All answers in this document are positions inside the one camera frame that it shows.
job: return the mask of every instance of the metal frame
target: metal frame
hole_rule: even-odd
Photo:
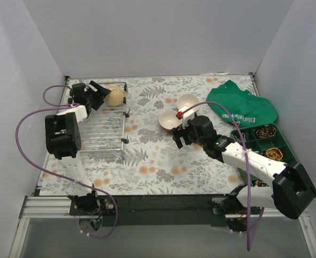
[[[20,214],[15,240],[12,245],[10,258],[20,257],[23,248],[24,240],[28,230],[28,225],[31,218],[95,218],[96,216],[70,216],[69,210],[71,200],[67,197],[26,197]],[[284,218],[285,216],[274,209],[265,209],[263,214],[265,218]],[[226,219],[237,218],[238,215],[227,214]],[[305,211],[299,217],[300,226],[303,230],[304,238],[307,243],[310,255],[316,258],[316,239],[313,234],[310,217]]]
[[[29,227],[29,218],[20,219],[17,226],[17,231],[15,239],[12,244],[11,252],[9,258],[18,258],[22,252],[25,236]]]

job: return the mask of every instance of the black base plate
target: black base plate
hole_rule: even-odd
[[[211,225],[225,227],[225,215],[213,213],[207,203],[214,197],[224,195],[149,195],[114,196],[118,204],[117,225]],[[111,200],[99,196],[101,205],[105,205],[102,226],[114,223],[114,208],[109,209]],[[71,203],[70,215],[87,216],[89,214],[75,209]]]

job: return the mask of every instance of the cable clip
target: cable clip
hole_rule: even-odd
[[[243,149],[243,154],[244,154],[244,155],[245,155],[245,154],[249,154],[249,152],[251,152],[251,149],[246,149],[246,150]]]

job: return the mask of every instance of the white wall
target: white wall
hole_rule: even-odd
[[[256,76],[316,187],[316,0],[295,0]],[[316,199],[310,212],[316,236]]]
[[[0,257],[7,257],[25,195],[39,171],[17,151],[15,128],[30,111],[42,108],[42,91],[63,76],[21,0],[0,1]],[[60,93],[50,94],[58,102]],[[38,164],[45,154],[44,115],[23,126],[20,139]]]
[[[293,0],[24,0],[64,75],[256,71]]]

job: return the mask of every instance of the white bowl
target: white bowl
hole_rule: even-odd
[[[178,127],[182,124],[182,120],[177,117],[177,111],[168,110],[163,112],[159,116],[159,124],[168,132],[170,132],[174,127]]]
[[[180,110],[184,106],[187,106],[189,108],[197,103],[200,103],[200,101],[199,101],[198,97],[196,97],[194,94],[190,94],[190,93],[183,94],[177,100],[177,108],[178,108],[178,110]],[[200,108],[200,106],[196,106],[192,110],[194,112],[196,112],[196,111],[198,111],[199,108]]]

